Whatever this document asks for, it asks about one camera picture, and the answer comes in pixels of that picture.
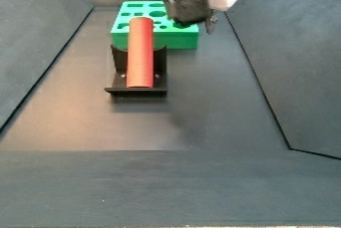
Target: green block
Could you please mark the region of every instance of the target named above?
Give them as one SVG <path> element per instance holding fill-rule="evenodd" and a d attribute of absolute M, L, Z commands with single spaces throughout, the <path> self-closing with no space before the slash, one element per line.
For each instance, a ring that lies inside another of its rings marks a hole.
<path fill-rule="evenodd" d="M 123 3 L 113 23 L 111 35 L 113 45 L 128 48 L 129 21 L 135 17 L 148 17 L 155 21 L 155 48 L 196 49 L 198 27 L 182 27 L 168 19 L 161 1 L 127 1 Z"/>

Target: black base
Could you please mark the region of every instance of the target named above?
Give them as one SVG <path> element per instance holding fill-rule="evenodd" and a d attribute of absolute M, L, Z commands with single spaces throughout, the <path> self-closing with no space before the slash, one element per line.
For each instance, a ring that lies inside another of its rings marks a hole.
<path fill-rule="evenodd" d="M 112 95 L 164 95 L 167 93 L 167 47 L 155 50 L 153 54 L 153 72 L 155 85 L 152 88 L 127 88 L 127 60 L 128 51 L 112 46 L 112 56 L 116 73 L 113 76 L 112 86 L 104 88 L 105 92 Z"/>

